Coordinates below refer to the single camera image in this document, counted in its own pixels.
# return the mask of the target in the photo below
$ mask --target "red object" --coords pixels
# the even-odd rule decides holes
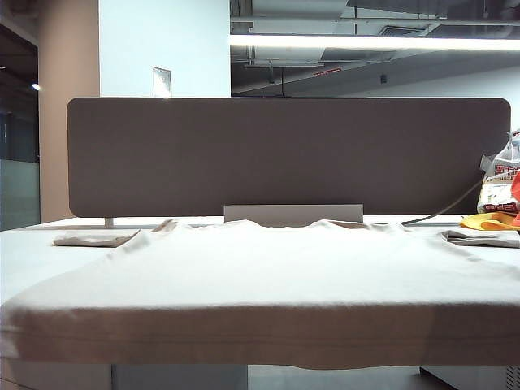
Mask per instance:
[[[318,76],[325,76],[330,75],[331,73],[341,72],[340,67],[335,67],[334,69],[328,69],[326,71],[317,71],[316,73],[313,73],[312,76],[318,77]]]
[[[517,201],[520,201],[520,171],[514,177],[511,194]],[[517,218],[514,219],[513,226],[520,226],[520,214],[517,214]]]
[[[513,184],[511,184],[511,195],[513,195],[517,201],[520,201],[520,171],[518,171],[513,179]]]

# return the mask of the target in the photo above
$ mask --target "snack package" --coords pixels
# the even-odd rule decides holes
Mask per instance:
[[[514,177],[520,171],[520,131],[509,136],[505,148],[495,156],[484,175],[477,211],[520,213],[520,201],[511,193]]]

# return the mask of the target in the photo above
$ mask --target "ceiling pipe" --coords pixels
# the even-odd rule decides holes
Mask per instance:
[[[232,23],[256,22],[327,22],[338,24],[398,24],[400,26],[415,26],[417,24],[437,24],[439,26],[513,26],[520,27],[520,20],[496,19],[439,19],[439,18],[310,18],[286,16],[232,16]]]

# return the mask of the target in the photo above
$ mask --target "fluorescent light strip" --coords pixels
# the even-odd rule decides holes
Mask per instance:
[[[519,51],[518,39],[466,39],[421,37],[347,37],[327,35],[230,35],[230,46],[330,47],[355,50],[489,50]]]

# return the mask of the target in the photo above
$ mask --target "fabric privacy panel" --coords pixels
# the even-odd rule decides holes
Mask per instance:
[[[80,217],[222,215],[223,205],[362,203],[428,214],[482,177],[498,98],[80,97],[67,109]],[[451,213],[474,213],[478,190]]]

